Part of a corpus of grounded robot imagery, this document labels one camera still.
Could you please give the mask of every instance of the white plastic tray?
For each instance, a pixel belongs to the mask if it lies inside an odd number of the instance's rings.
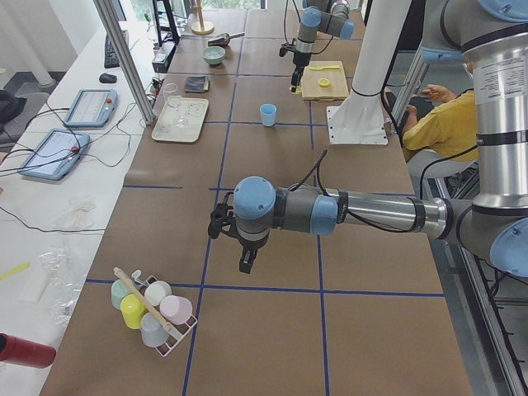
[[[152,139],[160,142],[196,142],[200,137],[208,106],[207,99],[194,97],[183,97],[178,110],[165,104],[152,131]],[[174,120],[178,116],[183,116],[187,121],[183,127],[174,125]]]

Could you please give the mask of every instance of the yellow shirt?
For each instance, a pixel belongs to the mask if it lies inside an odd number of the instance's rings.
[[[435,107],[403,134],[403,155],[408,161],[421,149],[433,149],[442,157],[449,157],[475,146],[476,134],[475,93],[467,91]],[[478,157],[475,149],[453,160],[472,161]]]

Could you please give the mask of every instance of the red cylinder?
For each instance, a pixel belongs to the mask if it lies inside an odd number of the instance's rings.
[[[53,363],[56,353],[52,346],[0,333],[0,361],[43,369]]]

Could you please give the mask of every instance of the brown tabletop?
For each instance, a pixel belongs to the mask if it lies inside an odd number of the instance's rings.
[[[213,35],[247,33],[217,67],[200,57],[206,37],[182,38],[166,80],[210,76],[209,92],[185,95],[210,101],[200,138],[159,143],[145,130],[42,395],[472,394],[424,235],[349,224],[325,237],[274,230],[251,275],[238,271],[237,241],[208,238],[215,203],[241,179],[289,186],[324,149],[325,186],[413,195],[397,138],[332,146],[328,104],[288,91],[282,16],[205,11]],[[349,83],[365,30],[358,13],[351,19],[353,40],[317,57],[343,61]],[[290,38],[297,25],[289,12]],[[265,102],[278,107],[270,128],[260,123]],[[193,303],[198,324],[167,357],[111,306],[114,266],[155,275]]]

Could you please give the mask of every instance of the black bag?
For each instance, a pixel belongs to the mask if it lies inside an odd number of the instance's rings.
[[[0,89],[0,124],[6,124],[24,110],[26,99],[15,97],[8,91]]]

